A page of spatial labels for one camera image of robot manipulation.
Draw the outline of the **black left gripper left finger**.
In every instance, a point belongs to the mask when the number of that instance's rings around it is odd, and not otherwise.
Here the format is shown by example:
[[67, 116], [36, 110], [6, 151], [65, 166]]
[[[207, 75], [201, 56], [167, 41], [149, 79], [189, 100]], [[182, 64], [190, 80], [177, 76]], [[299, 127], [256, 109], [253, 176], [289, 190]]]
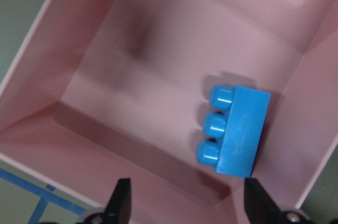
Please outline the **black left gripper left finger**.
[[132, 212], [130, 178], [119, 179], [105, 208], [105, 223], [128, 224]]

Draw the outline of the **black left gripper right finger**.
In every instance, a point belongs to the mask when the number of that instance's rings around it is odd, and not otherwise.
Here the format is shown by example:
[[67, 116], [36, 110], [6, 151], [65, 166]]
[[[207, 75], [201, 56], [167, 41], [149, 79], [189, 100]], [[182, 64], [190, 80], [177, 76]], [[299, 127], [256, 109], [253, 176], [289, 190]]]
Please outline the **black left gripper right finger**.
[[245, 178], [244, 209], [250, 223], [283, 223], [282, 211], [256, 178]]

